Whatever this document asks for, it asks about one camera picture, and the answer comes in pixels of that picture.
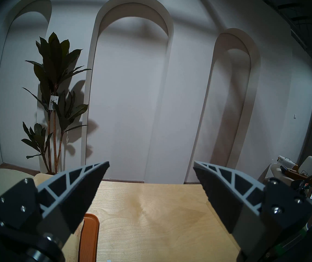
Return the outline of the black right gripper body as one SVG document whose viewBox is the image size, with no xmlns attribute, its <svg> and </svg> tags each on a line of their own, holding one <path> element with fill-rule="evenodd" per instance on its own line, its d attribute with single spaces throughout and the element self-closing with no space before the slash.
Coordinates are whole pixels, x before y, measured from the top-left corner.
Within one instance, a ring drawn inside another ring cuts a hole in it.
<svg viewBox="0 0 312 262">
<path fill-rule="evenodd" d="M 305 189 L 312 186 L 312 175 L 307 178 L 297 179 L 291 182 L 291 188 L 300 195 L 307 194 Z"/>
</svg>

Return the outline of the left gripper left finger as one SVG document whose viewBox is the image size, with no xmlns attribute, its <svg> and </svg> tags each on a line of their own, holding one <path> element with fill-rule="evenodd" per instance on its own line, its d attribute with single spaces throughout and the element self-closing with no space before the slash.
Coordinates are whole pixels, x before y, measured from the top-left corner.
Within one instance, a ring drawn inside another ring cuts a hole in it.
<svg viewBox="0 0 312 262">
<path fill-rule="evenodd" d="M 91 206 L 108 161 L 60 172 L 40 185 L 25 178 L 0 195 L 0 238 L 60 248 Z"/>
</svg>

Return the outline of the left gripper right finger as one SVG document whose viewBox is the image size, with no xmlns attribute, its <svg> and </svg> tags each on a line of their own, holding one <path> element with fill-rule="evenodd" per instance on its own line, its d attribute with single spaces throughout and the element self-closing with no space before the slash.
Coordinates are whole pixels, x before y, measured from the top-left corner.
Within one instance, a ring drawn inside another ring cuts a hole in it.
<svg viewBox="0 0 312 262">
<path fill-rule="evenodd" d="M 306 235 L 312 203 L 281 179 L 194 161 L 208 200 L 240 247 L 237 260 L 279 260 Z"/>
</svg>

